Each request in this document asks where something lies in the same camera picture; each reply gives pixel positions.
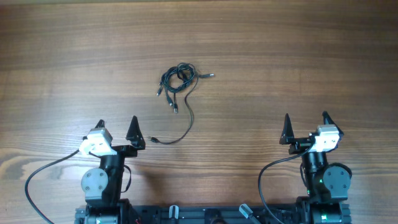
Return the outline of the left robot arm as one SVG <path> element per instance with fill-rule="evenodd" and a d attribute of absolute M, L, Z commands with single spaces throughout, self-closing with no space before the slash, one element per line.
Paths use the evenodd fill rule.
<path fill-rule="evenodd" d="M 131 170 L 125 165 L 128 157 L 137 157 L 146 148 L 136 116 L 132 117 L 126 134 L 127 145 L 112 146 L 112 135 L 101 119 L 83 138 L 79 151 L 86 156 L 99 157 L 98 168 L 88 170 L 81 179 L 86 207 L 76 209 L 75 223 L 122 224 L 140 223 L 140 215 L 128 199 L 122 199 L 123 174 Z"/>

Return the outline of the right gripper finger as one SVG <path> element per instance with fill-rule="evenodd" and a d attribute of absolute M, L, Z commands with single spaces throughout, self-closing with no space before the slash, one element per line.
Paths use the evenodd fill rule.
<path fill-rule="evenodd" d="M 284 127 L 282 134 L 280 136 L 279 144 L 293 144 L 294 143 L 294 131 L 292 128 L 292 123 L 288 113 L 285 114 Z"/>
<path fill-rule="evenodd" d="M 330 117 L 330 115 L 328 114 L 327 111 L 324 111 L 322 113 L 323 116 L 323 123 L 324 124 L 330 124 L 330 125 L 334 125 L 338 132 L 339 132 L 339 137 L 343 137 L 344 136 L 344 132 L 338 127 L 338 125 L 332 120 L 332 118 Z"/>

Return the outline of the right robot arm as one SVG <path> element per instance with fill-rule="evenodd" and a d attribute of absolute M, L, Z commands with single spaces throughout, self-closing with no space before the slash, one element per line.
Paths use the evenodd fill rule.
<path fill-rule="evenodd" d="M 302 159 L 300 172 L 307 188 L 306 197 L 298 197 L 300 223 L 351 223 L 348 190 L 351 185 L 351 169 L 338 162 L 329 163 L 327 154 L 338 148 L 344 132 L 325 111 L 323 124 L 305 138 L 296 138 L 290 121 L 285 115 L 279 143 L 288 144 L 289 154 Z"/>

